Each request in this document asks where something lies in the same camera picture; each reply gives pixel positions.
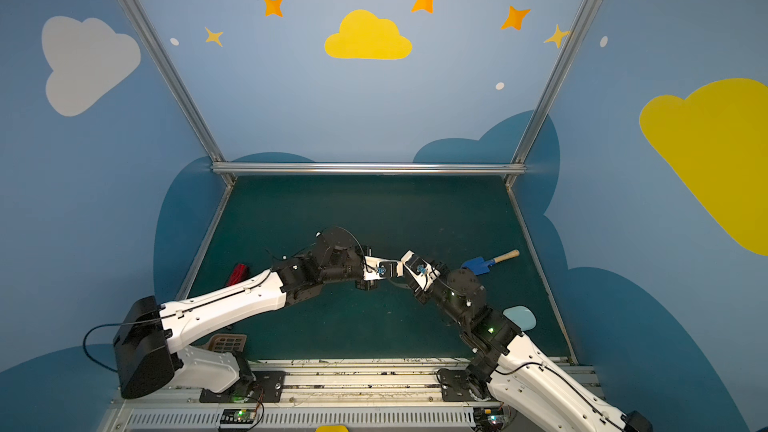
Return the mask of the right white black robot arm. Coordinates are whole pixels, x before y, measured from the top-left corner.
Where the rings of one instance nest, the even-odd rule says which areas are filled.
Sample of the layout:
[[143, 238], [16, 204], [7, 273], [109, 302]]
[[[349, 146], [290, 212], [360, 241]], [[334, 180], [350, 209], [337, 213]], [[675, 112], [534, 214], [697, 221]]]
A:
[[544, 431], [653, 429], [640, 412], [621, 411], [562, 371], [520, 326], [487, 304], [487, 291], [470, 270], [443, 274], [417, 256], [404, 259], [400, 269], [415, 297], [434, 301], [474, 350], [466, 368], [474, 394], [512, 407]]

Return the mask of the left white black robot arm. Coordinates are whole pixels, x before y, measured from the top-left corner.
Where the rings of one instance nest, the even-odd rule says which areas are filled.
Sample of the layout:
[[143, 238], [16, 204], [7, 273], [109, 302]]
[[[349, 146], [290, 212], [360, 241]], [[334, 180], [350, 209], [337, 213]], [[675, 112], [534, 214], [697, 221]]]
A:
[[274, 261], [243, 282], [180, 301], [158, 303], [147, 296], [133, 303], [116, 324], [112, 341], [124, 399], [137, 399], [168, 385], [213, 393], [244, 387], [252, 374], [232, 352], [194, 351], [198, 339], [249, 317], [317, 296], [330, 283], [370, 285], [401, 275], [399, 261], [371, 256], [341, 227], [317, 233], [306, 251]]

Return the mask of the blue toy shovel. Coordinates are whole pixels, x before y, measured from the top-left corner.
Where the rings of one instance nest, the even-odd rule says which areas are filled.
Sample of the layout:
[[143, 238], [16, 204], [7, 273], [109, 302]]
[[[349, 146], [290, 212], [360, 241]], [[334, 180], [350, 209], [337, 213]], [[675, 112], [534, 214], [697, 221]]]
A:
[[486, 260], [483, 257], [475, 257], [462, 264], [462, 267], [471, 271], [476, 276], [484, 275], [490, 272], [490, 269], [498, 263], [517, 258], [520, 251], [515, 249], [510, 252], [499, 255], [495, 258]]

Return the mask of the light blue spatula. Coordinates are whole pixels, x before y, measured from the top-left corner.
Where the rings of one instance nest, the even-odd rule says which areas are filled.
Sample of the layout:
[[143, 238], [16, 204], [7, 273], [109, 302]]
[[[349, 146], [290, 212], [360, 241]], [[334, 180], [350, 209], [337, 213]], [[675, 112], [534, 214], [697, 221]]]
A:
[[525, 306], [507, 308], [503, 311], [503, 315], [523, 332], [530, 331], [537, 325], [534, 313]]

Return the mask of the green circuit board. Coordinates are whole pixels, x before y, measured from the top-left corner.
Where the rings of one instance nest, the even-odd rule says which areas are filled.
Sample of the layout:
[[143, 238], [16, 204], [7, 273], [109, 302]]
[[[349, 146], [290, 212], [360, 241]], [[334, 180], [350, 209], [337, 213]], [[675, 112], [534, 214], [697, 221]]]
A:
[[220, 431], [248, 431], [259, 419], [259, 413], [254, 408], [224, 409], [219, 418]]
[[518, 412], [505, 407], [473, 409], [474, 432], [499, 432], [514, 423]]

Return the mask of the yellow object bottom edge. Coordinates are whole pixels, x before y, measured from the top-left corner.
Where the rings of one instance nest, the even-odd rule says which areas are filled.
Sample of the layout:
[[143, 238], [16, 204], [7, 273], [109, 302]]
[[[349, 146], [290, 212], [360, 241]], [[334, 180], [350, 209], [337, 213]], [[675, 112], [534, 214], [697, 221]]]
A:
[[318, 427], [315, 432], [349, 432], [344, 425], [325, 425]]

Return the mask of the left green circuit board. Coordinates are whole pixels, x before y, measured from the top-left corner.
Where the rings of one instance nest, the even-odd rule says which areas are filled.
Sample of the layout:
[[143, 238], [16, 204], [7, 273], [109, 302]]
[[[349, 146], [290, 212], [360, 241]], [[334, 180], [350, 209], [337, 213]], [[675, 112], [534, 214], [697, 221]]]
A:
[[259, 413], [254, 408], [224, 409], [219, 418], [220, 431], [248, 431], [259, 419]]

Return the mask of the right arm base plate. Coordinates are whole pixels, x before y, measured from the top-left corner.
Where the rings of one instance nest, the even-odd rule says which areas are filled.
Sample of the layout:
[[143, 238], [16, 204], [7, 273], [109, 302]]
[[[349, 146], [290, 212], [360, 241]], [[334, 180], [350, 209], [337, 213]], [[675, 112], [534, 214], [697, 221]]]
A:
[[486, 402], [492, 396], [488, 389], [465, 369], [440, 368], [436, 372], [443, 402]]

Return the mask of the aluminium mounting rail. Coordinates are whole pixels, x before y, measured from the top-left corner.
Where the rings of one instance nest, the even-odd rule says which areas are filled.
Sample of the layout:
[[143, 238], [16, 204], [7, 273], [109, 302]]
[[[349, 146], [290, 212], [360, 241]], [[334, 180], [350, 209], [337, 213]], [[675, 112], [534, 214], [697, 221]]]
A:
[[223, 409], [231, 406], [253, 408], [485, 408], [508, 406], [486, 402], [443, 402], [436, 372], [440, 368], [467, 368], [461, 358], [406, 359], [294, 359], [250, 363], [253, 371], [285, 371], [286, 378], [278, 403], [200, 403], [203, 389], [171, 382], [141, 398], [126, 400], [116, 394], [106, 409], [120, 421], [134, 409]]

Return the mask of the right side frame bar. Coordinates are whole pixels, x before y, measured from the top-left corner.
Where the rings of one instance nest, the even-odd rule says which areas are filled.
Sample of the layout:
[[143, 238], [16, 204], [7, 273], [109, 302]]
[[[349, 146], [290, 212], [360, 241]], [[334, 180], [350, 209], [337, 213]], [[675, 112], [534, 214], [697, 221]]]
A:
[[509, 197], [509, 200], [511, 202], [512, 208], [515, 212], [515, 215], [517, 217], [517, 220], [520, 224], [521, 231], [523, 234], [523, 237], [526, 242], [526, 246], [529, 250], [529, 254], [532, 258], [532, 261], [534, 263], [534, 266], [536, 268], [536, 271], [540, 277], [540, 280], [543, 284], [543, 287], [545, 289], [550, 308], [552, 309], [552, 313], [554, 314], [555, 320], [557, 321], [558, 327], [564, 337], [564, 340], [566, 342], [567, 348], [568, 348], [568, 361], [571, 365], [579, 365], [579, 360], [577, 358], [577, 355], [575, 353], [575, 350], [573, 348], [572, 341], [570, 339], [570, 336], [567, 332], [565, 323], [563, 321], [560, 309], [558, 307], [558, 304], [555, 300], [555, 297], [553, 295], [552, 289], [550, 287], [549, 281], [547, 279], [546, 273], [543, 269], [542, 263], [540, 261], [539, 255], [535, 249], [535, 244], [533, 242], [532, 236], [530, 234], [530, 231], [527, 227], [527, 223], [525, 222], [524, 216], [522, 214], [522, 211], [520, 209], [520, 206], [518, 204], [518, 201], [514, 195], [513, 187], [510, 183], [505, 183], [505, 190], [507, 192], [507, 195]]

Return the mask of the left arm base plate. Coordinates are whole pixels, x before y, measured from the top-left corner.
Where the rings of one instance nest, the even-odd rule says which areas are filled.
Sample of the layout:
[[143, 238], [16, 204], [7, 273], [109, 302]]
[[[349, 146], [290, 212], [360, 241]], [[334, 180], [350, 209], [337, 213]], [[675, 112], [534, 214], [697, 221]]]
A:
[[278, 403], [281, 400], [286, 378], [285, 371], [253, 371], [242, 376], [234, 385], [223, 392], [215, 393], [203, 389], [200, 403]]

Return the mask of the left side frame bar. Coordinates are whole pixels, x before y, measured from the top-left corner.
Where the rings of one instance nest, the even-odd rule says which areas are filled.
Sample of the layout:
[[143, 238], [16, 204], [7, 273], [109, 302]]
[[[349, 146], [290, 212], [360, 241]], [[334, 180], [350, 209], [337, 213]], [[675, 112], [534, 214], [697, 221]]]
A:
[[218, 228], [218, 225], [221, 221], [221, 218], [224, 214], [224, 211], [228, 205], [228, 202], [230, 200], [230, 197], [232, 195], [234, 186], [233, 185], [227, 185], [222, 197], [217, 205], [217, 208], [214, 212], [214, 215], [211, 219], [211, 222], [208, 225], [208, 228], [206, 229], [206, 232], [202, 238], [202, 241], [200, 243], [200, 246], [198, 247], [198, 250], [193, 257], [192, 263], [188, 269], [187, 274], [184, 277], [184, 280], [182, 281], [182, 284], [179, 288], [179, 291], [177, 292], [175, 299], [176, 300], [184, 300], [189, 297], [190, 291], [194, 285], [194, 282], [199, 274], [200, 268], [202, 266], [202, 263], [205, 259], [205, 256], [209, 250], [210, 244], [213, 240], [213, 237], [216, 233], [216, 230]]

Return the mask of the left aluminium frame post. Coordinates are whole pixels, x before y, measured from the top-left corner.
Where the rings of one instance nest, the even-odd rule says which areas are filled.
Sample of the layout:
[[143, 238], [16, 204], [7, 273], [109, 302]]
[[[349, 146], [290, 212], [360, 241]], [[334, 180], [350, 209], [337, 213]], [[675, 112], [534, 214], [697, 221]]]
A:
[[198, 141], [212, 161], [212, 165], [226, 161], [212, 132], [206, 124], [203, 115], [194, 102], [192, 95], [184, 84], [178, 70], [174, 66], [160, 35], [149, 19], [140, 0], [117, 0], [125, 15], [141, 39], [144, 47], [156, 65], [175, 101], [180, 107], [191, 126]]

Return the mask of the aluminium frame post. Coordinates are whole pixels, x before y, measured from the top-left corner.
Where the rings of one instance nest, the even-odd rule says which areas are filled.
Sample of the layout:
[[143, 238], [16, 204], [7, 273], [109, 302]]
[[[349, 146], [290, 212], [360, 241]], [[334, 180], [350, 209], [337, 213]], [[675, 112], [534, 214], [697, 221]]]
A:
[[180, 107], [191, 126], [198, 141], [212, 161], [212, 165], [226, 161], [212, 132], [206, 124], [203, 115], [194, 102], [192, 95], [184, 84], [178, 70], [174, 66], [160, 35], [149, 19], [140, 0], [117, 0], [125, 15], [141, 39], [144, 47], [156, 65], [175, 101]]
[[545, 84], [542, 95], [529, 119], [515, 149], [511, 164], [518, 171], [504, 177], [506, 189], [511, 192], [518, 176], [525, 173], [527, 158], [557, 99], [566, 77], [578, 55], [579, 49], [599, 11], [603, 0], [582, 0], [571, 24], [570, 34], [561, 46], [554, 67]]

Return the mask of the right aluminium frame post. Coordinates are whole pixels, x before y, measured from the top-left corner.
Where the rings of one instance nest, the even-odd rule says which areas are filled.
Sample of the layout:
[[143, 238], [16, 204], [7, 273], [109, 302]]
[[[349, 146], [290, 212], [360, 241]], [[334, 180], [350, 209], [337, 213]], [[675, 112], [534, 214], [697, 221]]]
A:
[[570, 34], [561, 46], [554, 67], [545, 84], [542, 95], [529, 119], [515, 149], [511, 164], [518, 171], [504, 177], [506, 189], [511, 192], [518, 176], [525, 173], [527, 158], [557, 99], [566, 77], [578, 55], [579, 49], [599, 11], [603, 0], [582, 0], [571, 24]]

